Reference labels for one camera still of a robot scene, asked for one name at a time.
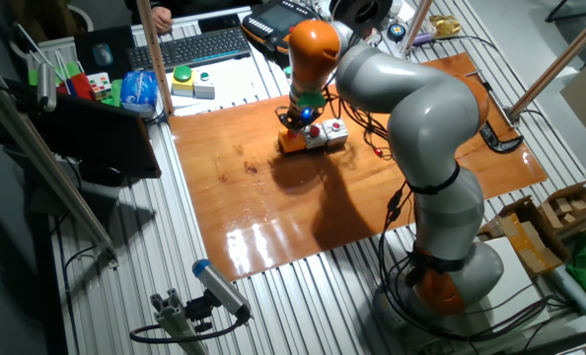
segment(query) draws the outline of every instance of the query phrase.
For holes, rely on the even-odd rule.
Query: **tape roll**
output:
[[[356,34],[378,27],[392,7],[392,0],[331,0],[330,13]]]

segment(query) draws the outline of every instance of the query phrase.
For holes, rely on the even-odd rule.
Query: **red button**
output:
[[[311,126],[311,137],[315,138],[320,135],[320,127],[313,125]]]

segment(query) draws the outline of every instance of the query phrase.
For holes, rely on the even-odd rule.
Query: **computer mouse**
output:
[[[100,43],[94,45],[94,60],[100,66],[109,66],[113,63],[113,56],[109,50],[109,45]]]

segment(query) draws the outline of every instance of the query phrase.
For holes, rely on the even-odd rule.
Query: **metal pole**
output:
[[[571,59],[585,47],[586,45],[586,29],[569,45],[569,47],[551,64],[543,75],[523,94],[519,101],[510,108],[510,121],[515,123],[518,121],[519,113],[524,110],[553,80],[553,78],[560,73],[560,71],[569,64]]]
[[[144,36],[146,36],[146,42],[148,43],[148,51],[151,53],[159,94],[162,96],[162,102],[164,103],[164,112],[166,115],[170,115],[175,112],[175,107],[173,106],[171,91],[168,89],[168,83],[166,81],[166,68],[164,67],[162,49],[159,47],[159,40],[157,39],[155,24],[153,23],[151,2],[149,0],[137,0],[137,10],[139,11],[139,18],[142,20]]]
[[[403,49],[401,49],[401,57],[404,57],[404,55],[413,45],[415,37],[418,36],[418,32],[422,27],[422,23],[427,18],[427,13],[429,12],[429,8],[431,7],[432,3],[433,0],[420,0],[418,8],[415,10],[415,15],[413,15],[411,25],[409,25],[407,33],[404,35],[406,39],[403,40]]]
[[[6,86],[1,76],[0,85]],[[78,193],[67,174],[58,166],[47,144],[40,137],[30,119],[17,111],[9,94],[2,90],[0,90],[0,121],[63,201],[72,216],[76,218],[76,221],[83,226],[86,232],[90,233],[94,242],[101,249],[114,253],[113,241],[107,231]]]

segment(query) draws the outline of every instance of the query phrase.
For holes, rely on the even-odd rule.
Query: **blue plastic bag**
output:
[[[157,103],[157,78],[153,72],[128,72],[122,81],[120,101],[126,109],[152,117]]]

